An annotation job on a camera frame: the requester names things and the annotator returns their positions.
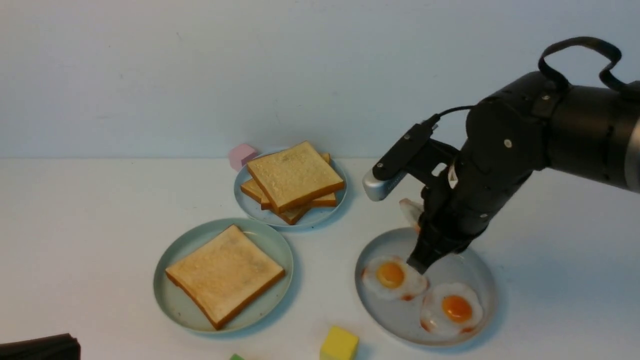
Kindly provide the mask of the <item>black robot arm image-left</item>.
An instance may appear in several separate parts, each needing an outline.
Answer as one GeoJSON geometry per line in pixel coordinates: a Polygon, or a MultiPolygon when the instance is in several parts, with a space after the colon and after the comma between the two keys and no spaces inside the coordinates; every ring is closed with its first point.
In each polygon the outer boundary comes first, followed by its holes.
{"type": "Polygon", "coordinates": [[[82,347],[70,333],[0,345],[2,360],[80,360],[82,347]]]}

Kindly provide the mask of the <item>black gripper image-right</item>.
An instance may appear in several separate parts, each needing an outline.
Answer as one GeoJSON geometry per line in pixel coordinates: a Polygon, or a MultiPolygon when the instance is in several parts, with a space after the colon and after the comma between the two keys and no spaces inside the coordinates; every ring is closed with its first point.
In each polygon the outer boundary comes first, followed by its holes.
{"type": "Polygon", "coordinates": [[[430,189],[422,228],[407,258],[419,274],[464,251],[531,174],[546,168],[546,123],[532,108],[525,97],[489,97],[469,111],[467,139],[430,189]]]}

